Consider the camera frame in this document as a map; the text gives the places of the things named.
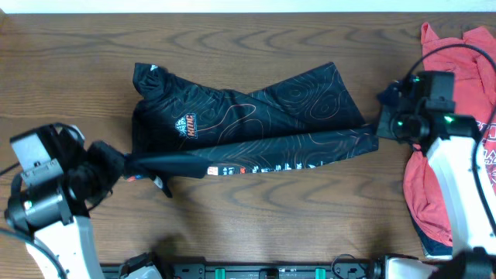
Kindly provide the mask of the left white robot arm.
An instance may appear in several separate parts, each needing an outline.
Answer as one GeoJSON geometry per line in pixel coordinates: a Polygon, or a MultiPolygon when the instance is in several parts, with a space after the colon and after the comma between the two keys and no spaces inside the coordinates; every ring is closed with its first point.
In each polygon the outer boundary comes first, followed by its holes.
{"type": "Polygon", "coordinates": [[[43,145],[34,155],[17,152],[22,172],[12,182],[5,218],[26,241],[45,278],[160,278],[153,254],[103,267],[87,203],[97,205],[124,171],[123,155],[103,142],[76,147],[68,165],[43,145]]]}

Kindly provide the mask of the black orange-patterned jersey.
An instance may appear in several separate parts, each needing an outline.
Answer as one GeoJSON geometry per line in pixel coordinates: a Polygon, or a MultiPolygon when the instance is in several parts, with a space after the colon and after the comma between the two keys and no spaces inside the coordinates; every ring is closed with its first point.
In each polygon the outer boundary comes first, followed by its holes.
{"type": "Polygon", "coordinates": [[[138,63],[128,179],[312,169],[379,147],[334,63],[245,94],[138,63]]]}

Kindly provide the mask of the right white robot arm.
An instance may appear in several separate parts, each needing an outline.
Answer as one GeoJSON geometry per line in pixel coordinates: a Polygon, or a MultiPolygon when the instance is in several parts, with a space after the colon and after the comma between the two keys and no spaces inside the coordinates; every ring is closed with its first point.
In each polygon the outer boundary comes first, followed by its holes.
{"type": "Polygon", "coordinates": [[[382,278],[493,278],[495,195],[483,165],[481,134],[469,115],[455,114],[450,86],[394,82],[377,98],[377,135],[417,144],[439,183],[452,231],[453,256],[424,263],[388,256],[382,278]]]}

